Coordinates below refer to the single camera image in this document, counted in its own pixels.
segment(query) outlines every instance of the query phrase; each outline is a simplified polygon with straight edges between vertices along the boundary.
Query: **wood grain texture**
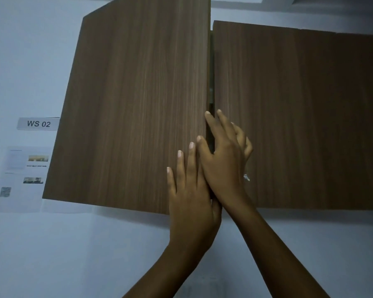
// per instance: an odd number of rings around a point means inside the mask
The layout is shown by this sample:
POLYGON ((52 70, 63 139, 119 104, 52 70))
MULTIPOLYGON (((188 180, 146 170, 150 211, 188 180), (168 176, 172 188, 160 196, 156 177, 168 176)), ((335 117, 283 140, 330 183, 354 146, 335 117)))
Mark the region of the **wood grain texture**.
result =
POLYGON ((258 207, 373 209, 373 36, 214 22, 215 95, 258 207))
POLYGON ((210 0, 83 19, 43 198, 168 213, 166 167, 205 135, 210 0))

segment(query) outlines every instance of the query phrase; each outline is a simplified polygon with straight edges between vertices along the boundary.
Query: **wooden cabinet door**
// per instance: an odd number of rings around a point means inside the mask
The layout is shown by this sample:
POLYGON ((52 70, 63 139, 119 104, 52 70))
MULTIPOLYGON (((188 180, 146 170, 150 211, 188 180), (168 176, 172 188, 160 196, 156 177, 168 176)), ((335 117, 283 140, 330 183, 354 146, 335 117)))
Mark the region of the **wooden cabinet door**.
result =
POLYGON ((168 213, 166 167, 205 135, 210 0, 84 17, 43 198, 168 213))
POLYGON ((215 105, 258 207, 373 209, 373 36, 214 22, 215 105))

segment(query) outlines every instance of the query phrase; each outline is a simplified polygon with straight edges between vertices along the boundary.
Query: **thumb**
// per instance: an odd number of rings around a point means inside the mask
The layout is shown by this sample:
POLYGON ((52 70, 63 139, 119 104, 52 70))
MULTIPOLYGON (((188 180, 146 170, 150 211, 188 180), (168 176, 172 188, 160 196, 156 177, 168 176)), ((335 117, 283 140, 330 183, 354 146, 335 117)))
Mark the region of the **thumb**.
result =
POLYGON ((214 222, 221 224, 222 205, 216 197, 212 201, 214 222))
POLYGON ((203 136, 198 136, 197 138, 197 148, 199 151, 199 157, 200 161, 203 165, 205 165, 212 157, 213 155, 210 152, 209 145, 207 144, 206 139, 203 138, 203 136))

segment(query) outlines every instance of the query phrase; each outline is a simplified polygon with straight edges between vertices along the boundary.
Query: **left hand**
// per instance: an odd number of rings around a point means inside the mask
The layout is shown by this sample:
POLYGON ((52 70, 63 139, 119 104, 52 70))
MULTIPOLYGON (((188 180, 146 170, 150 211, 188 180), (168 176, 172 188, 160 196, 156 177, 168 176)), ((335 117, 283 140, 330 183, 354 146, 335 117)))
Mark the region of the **left hand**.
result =
POLYGON ((167 168, 170 210, 169 247, 181 257, 199 261, 213 244, 221 224, 221 204, 210 200, 202 166, 196 165, 196 145, 189 145, 185 171, 184 154, 178 151, 177 188, 171 168, 167 168))

